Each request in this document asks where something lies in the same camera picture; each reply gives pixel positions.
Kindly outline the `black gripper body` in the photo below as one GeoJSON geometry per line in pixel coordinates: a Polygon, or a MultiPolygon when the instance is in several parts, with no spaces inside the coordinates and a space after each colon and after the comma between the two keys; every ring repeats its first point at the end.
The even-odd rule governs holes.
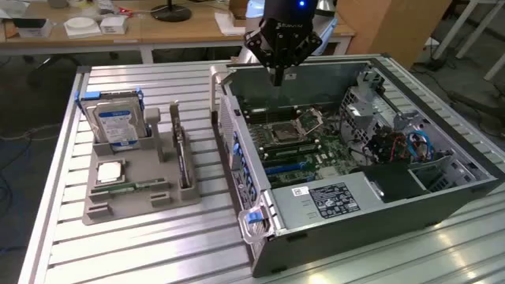
{"type": "Polygon", "coordinates": [[[278,39],[280,34],[307,35],[314,31],[316,1],[267,1],[260,30],[274,50],[278,67],[278,39]]]}

